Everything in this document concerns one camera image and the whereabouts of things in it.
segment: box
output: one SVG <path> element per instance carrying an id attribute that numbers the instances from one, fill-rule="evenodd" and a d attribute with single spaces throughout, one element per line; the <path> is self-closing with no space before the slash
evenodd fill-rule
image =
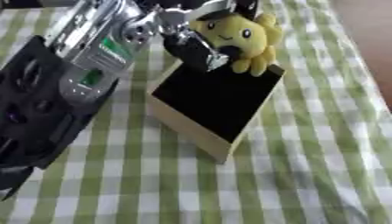
<path id="1" fill-rule="evenodd" d="M 158 120 L 223 164 L 283 75 L 276 65 L 260 77 L 230 66 L 199 73 L 178 60 L 148 88 L 147 102 Z"/>

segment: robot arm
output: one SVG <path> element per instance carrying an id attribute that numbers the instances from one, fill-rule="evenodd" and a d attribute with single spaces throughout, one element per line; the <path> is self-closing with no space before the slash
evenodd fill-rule
<path id="1" fill-rule="evenodd" d="M 248 6 L 239 2 L 80 0 L 44 37 L 33 37 L 0 70 L 0 199 L 73 142 L 155 36 L 200 71 L 227 63 L 188 22 L 243 13 Z M 245 17 L 254 16 L 253 2 Z"/>

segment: plush toy eye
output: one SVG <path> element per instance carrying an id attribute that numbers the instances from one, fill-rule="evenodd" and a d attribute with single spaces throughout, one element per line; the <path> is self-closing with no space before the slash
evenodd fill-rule
<path id="1" fill-rule="evenodd" d="M 248 38 L 250 38 L 250 36 L 252 36 L 252 31 L 250 29 L 245 29 L 242 31 L 242 36 L 245 39 L 248 39 Z"/>
<path id="2" fill-rule="evenodd" d="M 209 22 L 207 27 L 208 27 L 208 30 L 212 30 L 213 28 L 215 28 L 215 23 L 214 22 Z"/>

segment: green checkered tablecloth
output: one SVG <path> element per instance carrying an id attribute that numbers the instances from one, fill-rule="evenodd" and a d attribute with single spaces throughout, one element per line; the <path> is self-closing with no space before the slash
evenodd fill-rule
<path id="1" fill-rule="evenodd" d="M 392 119 L 331 5 L 262 7 L 285 31 L 287 75 L 226 164 L 152 117 L 145 88 L 173 62 L 157 40 L 69 150 L 0 204 L 0 223 L 392 223 Z M 0 61 L 62 13 L 4 11 Z"/>

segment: stuffed octopus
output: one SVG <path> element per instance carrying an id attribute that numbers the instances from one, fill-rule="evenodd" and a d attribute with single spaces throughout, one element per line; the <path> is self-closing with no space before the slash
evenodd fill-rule
<path id="1" fill-rule="evenodd" d="M 242 74 L 250 69 L 253 76 L 260 76 L 276 59 L 276 45 L 283 33 L 275 16 L 263 13 L 255 21 L 239 14 L 209 20 L 195 21 L 191 27 L 208 39 L 215 48 L 236 46 L 240 58 L 232 65 L 233 71 Z"/>

